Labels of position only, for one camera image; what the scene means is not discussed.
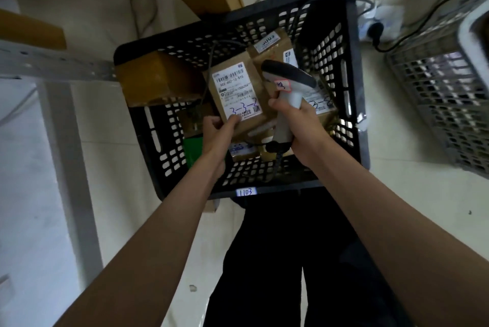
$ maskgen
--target floor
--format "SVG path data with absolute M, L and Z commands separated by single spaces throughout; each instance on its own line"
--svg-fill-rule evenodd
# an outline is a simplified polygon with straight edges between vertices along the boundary
M 134 39 L 127 0 L 18 0 L 24 14 L 65 29 L 72 51 L 110 59 Z M 411 14 L 428 0 L 400 0 Z M 244 0 L 245 4 L 254 0 Z M 158 0 L 155 32 L 197 20 L 180 0 Z M 413 207 L 489 259 L 487 180 L 449 166 L 382 56 L 362 48 L 371 172 Z M 75 83 L 72 92 L 105 264 L 158 206 L 120 88 Z M 197 326 L 243 217 L 223 200 L 202 216 L 164 326 Z M 197 292 L 190 292 L 195 285 Z M 303 312 L 307 302 L 304 293 Z

